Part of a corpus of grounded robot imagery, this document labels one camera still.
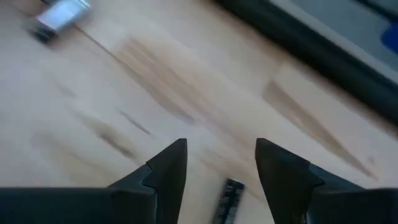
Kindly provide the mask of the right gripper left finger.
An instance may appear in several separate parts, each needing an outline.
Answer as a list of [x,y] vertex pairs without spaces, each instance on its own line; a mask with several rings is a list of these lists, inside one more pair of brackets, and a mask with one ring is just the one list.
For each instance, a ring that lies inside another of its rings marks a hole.
[[0,188],[0,224],[177,224],[187,176],[178,139],[103,188]]

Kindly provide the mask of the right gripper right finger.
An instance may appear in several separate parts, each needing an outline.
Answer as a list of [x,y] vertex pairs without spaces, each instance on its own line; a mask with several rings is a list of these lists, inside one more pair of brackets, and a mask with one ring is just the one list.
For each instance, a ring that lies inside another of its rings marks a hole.
[[398,188],[365,189],[264,138],[255,158],[275,224],[398,224]]

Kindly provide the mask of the blue storage bin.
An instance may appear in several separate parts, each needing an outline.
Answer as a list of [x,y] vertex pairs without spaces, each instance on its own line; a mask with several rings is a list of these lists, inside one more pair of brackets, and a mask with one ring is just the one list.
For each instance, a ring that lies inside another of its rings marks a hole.
[[395,54],[398,54],[398,22],[392,23],[381,35],[382,43]]

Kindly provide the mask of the silver battery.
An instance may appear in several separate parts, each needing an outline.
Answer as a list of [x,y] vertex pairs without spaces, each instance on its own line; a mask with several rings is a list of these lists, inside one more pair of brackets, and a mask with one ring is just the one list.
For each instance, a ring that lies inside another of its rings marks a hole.
[[27,26],[29,34],[43,44],[55,40],[65,29],[85,17],[90,0],[40,0],[44,10],[35,15]]

